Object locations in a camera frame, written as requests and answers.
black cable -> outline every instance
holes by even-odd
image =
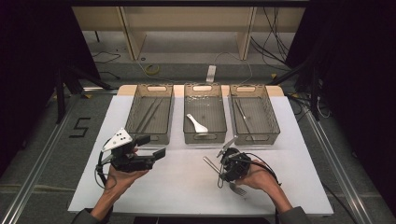
[[[276,183],[279,184],[279,182],[277,181],[277,177],[276,177],[275,172],[274,172],[274,171],[271,169],[271,167],[269,167],[269,165],[268,165],[265,161],[263,161],[262,159],[260,159],[260,160],[261,160],[262,162],[264,162],[266,166],[264,166],[264,165],[262,165],[262,164],[259,164],[259,163],[255,162],[255,161],[246,161],[246,160],[241,160],[241,159],[237,159],[237,158],[229,158],[229,160],[230,160],[230,161],[247,162],[247,163],[250,163],[250,164],[253,164],[253,165],[260,166],[262,169],[264,169],[264,170],[266,170],[268,173],[270,173],[270,175],[276,180]]]
[[[325,188],[326,190],[328,190],[330,192],[330,194],[335,198],[335,200],[337,200],[337,202],[340,203],[340,205],[346,210],[347,214],[350,216],[350,218],[352,219],[353,223],[358,224],[358,221],[356,220],[356,218],[349,212],[349,210],[347,209],[347,207],[343,204],[343,202],[341,202],[341,200],[332,192],[332,190],[327,187],[327,185],[325,185],[322,181],[320,181],[320,183],[322,184],[323,188]]]
[[[113,59],[110,59],[110,60],[108,60],[108,61],[105,61],[105,62],[96,62],[96,61],[94,61],[95,63],[109,63],[109,62],[112,62],[112,61],[114,61],[114,60],[116,60],[116,59],[118,59],[118,58],[121,57],[120,54],[110,53],[110,52],[106,52],[106,51],[100,51],[99,53],[92,55],[92,57],[94,58],[94,57],[96,57],[96,56],[98,56],[99,54],[102,54],[102,53],[106,53],[106,54],[110,54],[110,55],[115,55],[116,57],[113,58]]]
[[[263,56],[266,56],[266,57],[271,58],[271,59],[275,59],[275,60],[279,61],[280,63],[285,64],[284,61],[280,60],[280,59],[277,58],[273,53],[271,53],[270,51],[268,51],[268,49],[265,48],[265,45],[264,45],[263,47],[260,46],[259,43],[257,43],[257,41],[256,41],[253,37],[251,37],[251,40],[253,40],[253,42],[258,46],[258,48],[260,48],[260,49],[262,50],[261,54],[262,54]]]
[[[300,116],[299,119],[297,119],[297,123],[300,122],[300,120],[301,120],[309,111],[311,111],[311,110],[309,110],[309,109],[306,110],[305,113],[304,113],[302,116]]]
[[[289,51],[289,49],[288,49],[288,48],[285,46],[285,44],[283,43],[282,39],[280,38],[279,32],[278,32],[278,30],[277,30],[277,25],[278,25],[277,14],[278,14],[278,12],[279,12],[279,8],[278,8],[278,7],[275,7],[274,11],[275,11],[275,18],[274,18],[274,25],[275,25],[275,27],[274,27],[274,30],[275,30],[275,35],[276,35],[276,43],[277,43],[278,49],[280,48],[280,51],[282,51],[283,54],[285,54],[285,56],[286,56],[286,55],[288,55],[288,54],[285,52],[285,49],[286,49],[287,51]]]
[[[118,80],[121,79],[121,77],[118,77],[118,76],[114,75],[114,74],[111,73],[111,72],[99,72],[99,73],[107,73],[107,74],[110,74],[111,76],[115,77],[115,78],[118,79]]]

electrical cord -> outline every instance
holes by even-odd
[[[139,65],[139,67],[142,69],[142,71],[145,74],[145,76],[148,77],[148,78],[157,79],[157,80],[163,80],[163,81],[169,81],[169,82],[172,82],[172,83],[180,83],[180,82],[181,83],[194,83],[194,82],[189,81],[189,80],[173,80],[173,79],[162,78],[162,77],[153,77],[152,75],[158,74],[159,71],[156,72],[155,74],[151,74],[151,73],[148,74],[149,67],[153,66],[152,64],[149,64],[149,65],[146,66],[146,68],[144,68],[143,65],[139,61],[136,61],[136,63]]]
[[[118,77],[118,76],[114,75],[114,74],[113,74],[113,73],[111,73],[111,72],[99,72],[99,73],[106,73],[106,74],[110,74],[111,76],[115,77],[115,78],[116,78],[116,79],[118,79],[118,80],[120,80],[120,79],[121,79],[121,77]]]
[[[270,58],[270,59],[277,60],[278,62],[285,64],[284,61],[282,61],[281,59],[279,59],[278,57],[276,57],[275,54],[271,53],[269,50],[267,50],[267,49],[265,48],[265,43],[264,43],[263,46],[260,46],[259,43],[258,43],[253,37],[251,37],[250,39],[253,41],[253,42],[251,42],[250,44],[253,46],[253,48],[254,48],[255,50],[257,50],[259,53],[262,54],[262,60],[264,61],[265,64],[270,65],[270,64],[268,64],[268,62],[265,61],[265,59],[263,58],[264,56],[267,57],[267,58]],[[289,71],[289,70],[287,70],[287,69],[282,69],[282,68],[278,68],[278,67],[275,67],[275,68],[280,69],[280,70],[284,70],[284,71]]]
[[[282,55],[282,53],[287,55],[287,53],[285,52],[285,49],[287,51],[289,51],[289,49],[285,46],[285,44],[283,43],[282,39],[280,38],[280,36],[279,36],[279,34],[277,32],[277,22],[278,22],[277,14],[278,14],[279,8],[278,7],[274,8],[274,22],[273,22],[272,25],[271,25],[270,19],[268,18],[268,14],[267,14],[267,12],[265,10],[265,7],[263,8],[263,11],[264,11],[264,14],[265,14],[265,18],[267,19],[268,24],[269,24],[269,26],[271,28],[270,34],[271,33],[274,34],[274,37],[276,38],[276,44],[277,44],[278,49],[279,49],[279,53],[281,54],[281,57],[283,58],[283,60],[285,60],[285,58]]]
[[[329,113],[327,115],[323,115],[323,113],[321,112],[321,110],[319,108],[319,103],[320,103],[320,97],[318,97],[318,103],[317,103],[318,112],[323,118],[328,119],[330,117],[330,115],[332,114],[332,111],[329,110]]]
[[[323,188],[325,188],[327,191],[330,192],[330,194],[335,198],[335,200],[337,200],[337,202],[340,203],[340,205],[346,210],[346,213],[349,215],[349,217],[352,219],[353,223],[358,224],[358,221],[356,220],[356,218],[354,218],[354,216],[349,212],[349,210],[347,209],[347,207],[343,204],[343,202],[341,202],[341,200],[332,192],[332,190],[325,185],[322,181],[320,181],[320,183],[322,184]]]
[[[92,57],[94,58],[94,57],[96,57],[96,56],[98,56],[98,55],[100,55],[100,54],[102,54],[102,53],[106,53],[106,54],[110,54],[110,55],[115,55],[116,57],[113,58],[113,59],[110,59],[110,60],[108,60],[108,61],[105,61],[105,62],[97,62],[97,61],[94,61],[95,63],[109,63],[109,62],[112,62],[112,61],[114,61],[114,60],[116,60],[116,59],[118,59],[118,58],[121,57],[120,54],[110,53],[110,52],[106,52],[106,51],[100,51],[99,53],[92,55]]]

white spoon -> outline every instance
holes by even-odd
[[[187,118],[189,118],[189,119],[192,121],[192,123],[194,124],[195,131],[196,131],[197,133],[207,133],[207,132],[208,132],[208,129],[207,129],[204,125],[198,123],[198,121],[196,121],[196,120],[194,119],[194,117],[193,117],[191,114],[187,114],[186,116],[187,116]]]

wire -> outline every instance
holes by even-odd
[[[95,63],[109,63],[109,62],[112,62],[112,61],[114,61],[114,60],[116,60],[116,59],[118,59],[118,58],[121,57],[120,54],[110,53],[110,52],[106,52],[106,51],[100,51],[99,53],[92,55],[92,57],[94,58],[94,57],[96,57],[96,56],[98,56],[99,54],[102,54],[102,53],[106,53],[106,54],[110,54],[110,55],[115,55],[116,57],[113,58],[113,59],[110,59],[110,60],[108,60],[108,61],[105,61],[105,62],[95,62]]]
[[[222,54],[229,54],[229,55],[233,56],[236,60],[241,61],[241,62],[244,62],[245,64],[247,64],[248,69],[249,69],[249,71],[250,71],[250,77],[248,77],[248,78],[245,79],[244,81],[240,82],[238,85],[244,84],[245,82],[249,81],[249,80],[253,77],[253,72],[251,71],[250,64],[249,64],[247,61],[241,60],[241,59],[239,59],[238,57],[232,55],[230,52],[222,52],[222,53],[218,54],[218,55],[216,56],[214,62],[213,62],[213,65],[216,65],[216,60],[217,60],[218,57],[219,57],[220,55],[222,55]]]
[[[349,212],[349,210],[347,209],[347,207],[343,204],[343,202],[341,202],[341,200],[332,192],[332,190],[327,187],[327,185],[325,185],[322,181],[320,181],[320,183],[322,184],[323,188],[325,188],[326,190],[328,190],[330,192],[330,194],[335,198],[335,200],[337,200],[337,202],[339,202],[341,204],[341,206],[346,210],[346,213],[350,216],[350,218],[352,219],[353,223],[358,224],[358,221],[356,220],[356,218],[354,218],[354,216]]]
[[[142,69],[143,73],[148,78],[158,79],[158,80],[163,80],[163,81],[169,81],[169,82],[174,82],[174,83],[178,83],[178,82],[181,82],[181,83],[194,83],[193,81],[189,81],[189,80],[172,80],[172,79],[167,79],[167,78],[162,78],[162,77],[150,76],[149,74],[146,73],[146,69],[142,66],[142,64],[139,61],[136,61],[136,63],[140,66],[140,68]]]
[[[271,53],[270,51],[268,51],[268,50],[265,48],[265,43],[264,43],[263,46],[260,46],[259,43],[257,43],[257,41],[256,41],[253,37],[251,37],[250,39],[253,40],[253,43],[257,45],[257,47],[256,47],[256,46],[253,45],[253,43],[251,43],[252,46],[253,46],[253,48],[254,48],[255,50],[257,50],[259,53],[262,54],[262,60],[264,61],[265,64],[270,65],[270,64],[268,64],[268,63],[265,61],[265,59],[263,58],[264,56],[267,57],[267,58],[271,58],[271,59],[277,60],[277,61],[279,61],[280,63],[285,64],[284,61],[282,61],[281,59],[279,59],[278,57],[276,57],[275,54]],[[280,69],[280,70],[284,70],[284,71],[289,71],[288,69],[282,69],[282,68],[278,68],[278,67],[275,67],[275,68]]]
[[[116,178],[114,175],[104,174],[104,173],[102,173],[102,172],[99,172],[96,168],[95,168],[95,172],[94,172],[93,174],[94,174],[94,176],[95,176],[95,182],[96,182],[96,184],[97,184],[100,188],[102,188],[102,189],[113,189],[114,187],[116,187],[116,185],[117,185],[117,178]],[[101,184],[99,184],[99,181],[98,181],[96,175],[106,175],[106,176],[107,176],[107,179],[108,179],[109,177],[113,177],[115,183],[114,183],[114,185],[111,186],[110,188],[106,188],[106,186],[102,186]]]
[[[297,119],[297,123],[300,122],[300,120],[301,120],[309,111],[311,111],[311,110],[310,110],[310,109],[307,109],[307,110],[305,111],[305,113],[304,113],[299,119]]]
[[[319,108],[319,102],[320,102],[320,97],[318,98],[318,103],[317,103],[317,107],[318,107],[318,112],[319,112],[319,114],[320,114],[323,118],[325,118],[325,119],[329,118],[330,115],[332,114],[332,111],[329,110],[329,113],[328,113],[327,115],[323,115],[323,113],[320,111],[320,108]]]
[[[278,32],[277,32],[277,23],[278,23],[277,14],[279,12],[279,8],[278,7],[274,8],[274,22],[273,22],[273,25],[271,25],[271,22],[270,22],[270,19],[268,18],[268,14],[267,14],[267,12],[265,10],[265,7],[263,8],[263,11],[264,11],[265,17],[266,17],[266,19],[268,21],[268,24],[269,24],[269,26],[271,28],[271,33],[274,34],[274,37],[276,38],[276,44],[278,46],[279,52],[281,53],[281,56],[283,57],[282,52],[286,55],[287,53],[285,52],[285,49],[287,51],[289,51],[289,49],[285,46],[285,44],[283,43],[283,41],[281,40],[281,38],[280,38],[280,36],[278,35]]]
[[[115,77],[115,78],[118,79],[118,80],[121,79],[121,77],[118,77],[118,76],[112,74],[111,72],[99,72],[99,73],[107,73],[107,74],[110,74],[111,76]]]

white tabletop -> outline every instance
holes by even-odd
[[[224,98],[227,121],[226,142],[233,138],[230,108]],[[282,189],[293,206],[301,206],[308,215],[328,216],[332,207],[320,184],[317,171],[304,143],[287,97],[270,97],[280,127],[272,146],[236,146],[264,159],[276,172]],[[96,139],[78,188],[68,211],[79,212],[94,207],[103,190],[94,180],[94,167],[105,141],[123,127],[128,118],[133,96],[114,96]],[[218,176],[204,161],[214,163],[223,144],[186,145],[183,135],[183,97],[175,98],[170,144],[166,156],[156,161],[149,173],[134,182],[114,205],[115,213],[133,216],[174,217],[263,217],[272,215],[275,207],[260,190],[242,187],[245,196],[233,193],[227,183],[218,188]],[[150,155],[158,146],[141,147],[139,155]]]

